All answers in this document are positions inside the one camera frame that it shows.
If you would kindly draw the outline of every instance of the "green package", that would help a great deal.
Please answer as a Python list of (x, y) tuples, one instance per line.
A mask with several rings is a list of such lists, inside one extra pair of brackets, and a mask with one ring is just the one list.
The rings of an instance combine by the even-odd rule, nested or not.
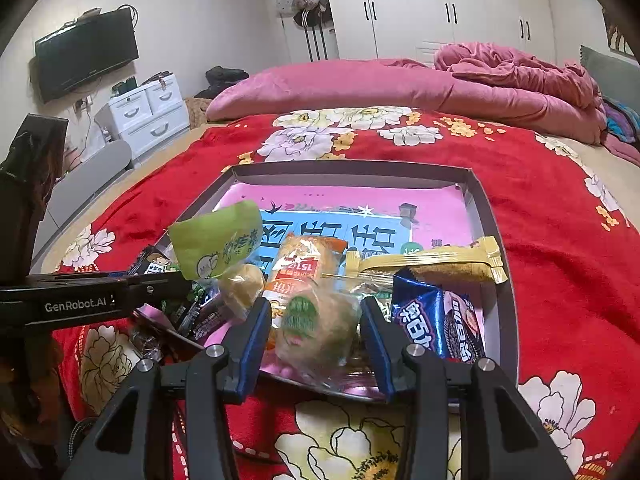
[(262, 218), (252, 200), (169, 227), (169, 238), (187, 280), (217, 278), (260, 245)]

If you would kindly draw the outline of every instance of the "metal bolt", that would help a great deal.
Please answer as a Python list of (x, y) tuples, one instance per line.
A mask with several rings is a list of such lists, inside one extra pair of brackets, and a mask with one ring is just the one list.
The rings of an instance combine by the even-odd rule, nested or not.
[(481, 357), (478, 359), (478, 368), (483, 372), (493, 372), (495, 370), (495, 362), (488, 357)]
[(406, 352), (412, 357), (420, 357), (424, 354), (424, 346), (411, 343), (407, 345)]
[(148, 372), (151, 368), (154, 367), (154, 362), (151, 359), (142, 359), (142, 361), (138, 361), (136, 368), (141, 372)]
[(207, 346), (207, 355), (209, 357), (220, 357), (223, 353), (225, 353), (225, 347), (222, 345)]

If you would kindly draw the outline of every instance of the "wall-mounted television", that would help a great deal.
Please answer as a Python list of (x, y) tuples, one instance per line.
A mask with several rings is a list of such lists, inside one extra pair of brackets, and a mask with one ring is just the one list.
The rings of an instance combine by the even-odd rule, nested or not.
[(57, 99), (138, 58), (128, 8), (98, 14), (35, 43), (43, 102)]

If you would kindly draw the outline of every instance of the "drawer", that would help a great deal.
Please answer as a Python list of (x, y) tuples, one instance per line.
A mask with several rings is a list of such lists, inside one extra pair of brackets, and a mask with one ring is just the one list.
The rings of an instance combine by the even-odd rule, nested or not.
[(119, 132), (151, 118), (151, 108), (144, 91), (120, 99), (110, 104), (113, 122)]
[(145, 92), (151, 105), (151, 111), (154, 114), (165, 108), (175, 106), (182, 101), (175, 75), (164, 78), (164, 88), (162, 88), (160, 82), (156, 81), (148, 88), (145, 88)]
[(141, 128), (124, 132), (122, 138), (131, 146), (132, 158), (142, 155), (156, 144), (189, 127), (189, 113), (184, 103)]

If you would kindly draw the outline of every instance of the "gold wrapper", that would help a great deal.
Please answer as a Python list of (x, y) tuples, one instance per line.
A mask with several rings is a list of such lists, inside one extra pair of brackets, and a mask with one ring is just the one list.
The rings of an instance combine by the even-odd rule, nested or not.
[(357, 251), (346, 253), (345, 276), (356, 278), (363, 274), (392, 275), (409, 267), (426, 282), (465, 280), (470, 282), (504, 283), (500, 247), (492, 236), (478, 238), (470, 246), (436, 247), (411, 254), (381, 254), (365, 260)]

